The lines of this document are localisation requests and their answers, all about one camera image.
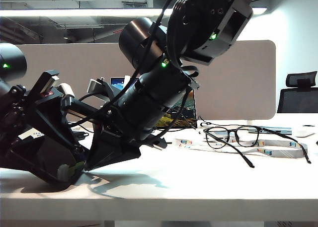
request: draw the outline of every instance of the white mouse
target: white mouse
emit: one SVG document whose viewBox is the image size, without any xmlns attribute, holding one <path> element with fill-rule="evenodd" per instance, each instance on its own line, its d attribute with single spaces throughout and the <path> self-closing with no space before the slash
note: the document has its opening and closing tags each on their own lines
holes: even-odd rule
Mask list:
<svg viewBox="0 0 318 227">
<path fill-rule="evenodd" d="M 315 126 L 298 126 L 298 127 L 292 128 L 293 135 L 299 138 L 307 137 L 311 134 L 314 134 L 315 132 L 316 132 Z"/>
</svg>

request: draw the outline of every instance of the white table surface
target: white table surface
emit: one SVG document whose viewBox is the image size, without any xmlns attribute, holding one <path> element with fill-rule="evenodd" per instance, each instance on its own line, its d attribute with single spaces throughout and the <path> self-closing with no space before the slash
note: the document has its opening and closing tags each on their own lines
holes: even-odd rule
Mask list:
<svg viewBox="0 0 318 227">
<path fill-rule="evenodd" d="M 254 124 L 318 124 L 318 115 L 276 115 Z M 195 137 L 197 131 L 173 133 Z M 141 147 L 142 155 L 82 174 L 67 190 L 53 192 L 25 171 L 0 171 L 3 220 L 318 221 L 318 135 L 297 138 L 304 158 Z"/>
</svg>

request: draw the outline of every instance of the black office chair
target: black office chair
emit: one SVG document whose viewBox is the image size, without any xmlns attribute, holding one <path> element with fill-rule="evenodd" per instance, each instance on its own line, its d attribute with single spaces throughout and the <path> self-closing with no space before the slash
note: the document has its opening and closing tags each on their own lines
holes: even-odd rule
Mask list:
<svg viewBox="0 0 318 227">
<path fill-rule="evenodd" d="M 318 113 L 317 71 L 308 73 L 288 74 L 286 86 L 282 89 L 277 113 Z"/>
</svg>

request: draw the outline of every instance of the ceiling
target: ceiling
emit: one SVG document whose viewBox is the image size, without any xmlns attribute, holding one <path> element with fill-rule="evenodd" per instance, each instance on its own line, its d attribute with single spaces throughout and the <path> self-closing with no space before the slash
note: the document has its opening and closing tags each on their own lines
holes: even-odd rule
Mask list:
<svg viewBox="0 0 318 227">
<path fill-rule="evenodd" d="M 0 8 L 161 8 L 163 3 L 164 0 L 1 0 Z M 101 16 L 2 17 L 0 41 L 13 44 L 118 42 L 119 31 L 131 20 Z"/>
</svg>

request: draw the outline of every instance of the gray partition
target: gray partition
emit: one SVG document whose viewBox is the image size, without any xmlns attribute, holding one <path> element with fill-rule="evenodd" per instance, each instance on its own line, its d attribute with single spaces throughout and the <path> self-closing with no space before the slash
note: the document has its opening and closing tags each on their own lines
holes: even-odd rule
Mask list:
<svg viewBox="0 0 318 227">
<path fill-rule="evenodd" d="M 77 97 L 86 94 L 90 78 L 131 75 L 134 68 L 118 44 L 20 45 L 26 76 L 14 80 L 30 89 L 40 74 L 58 70 L 60 82 Z M 195 91 L 197 114 L 205 119 L 268 119 L 275 113 L 275 45 L 271 41 L 237 41 L 210 66 L 198 65 L 201 84 Z M 87 102 L 99 105 L 97 99 Z"/>
</svg>

